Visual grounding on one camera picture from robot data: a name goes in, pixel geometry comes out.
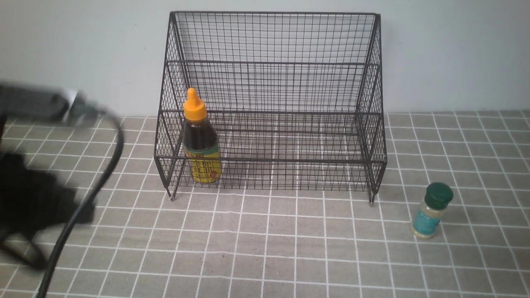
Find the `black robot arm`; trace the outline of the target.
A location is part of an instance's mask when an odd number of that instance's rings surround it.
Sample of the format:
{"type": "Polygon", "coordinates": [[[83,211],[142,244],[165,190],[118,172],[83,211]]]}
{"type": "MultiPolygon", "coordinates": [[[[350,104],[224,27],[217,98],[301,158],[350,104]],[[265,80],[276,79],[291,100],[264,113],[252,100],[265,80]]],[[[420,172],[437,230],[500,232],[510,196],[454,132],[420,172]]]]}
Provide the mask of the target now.
{"type": "MultiPolygon", "coordinates": [[[[77,91],[1,84],[1,123],[8,118],[93,126],[107,111],[77,91]]],[[[45,270],[48,258],[34,242],[36,234],[68,223],[81,203],[77,189],[47,171],[29,168],[25,154],[1,151],[1,253],[34,270],[45,270]]]]}

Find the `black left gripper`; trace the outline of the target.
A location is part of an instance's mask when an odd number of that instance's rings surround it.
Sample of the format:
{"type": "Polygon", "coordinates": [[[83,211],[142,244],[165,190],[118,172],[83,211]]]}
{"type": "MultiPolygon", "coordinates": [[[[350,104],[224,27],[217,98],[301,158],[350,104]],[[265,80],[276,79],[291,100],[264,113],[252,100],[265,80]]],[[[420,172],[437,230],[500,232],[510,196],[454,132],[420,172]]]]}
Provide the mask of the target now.
{"type": "Polygon", "coordinates": [[[0,159],[1,251],[34,270],[45,270],[48,259],[34,243],[46,228],[66,224],[79,207],[75,188],[63,185],[55,175],[28,168],[24,155],[3,151],[0,159]],[[10,236],[21,236],[30,253],[10,247],[10,236]]]}

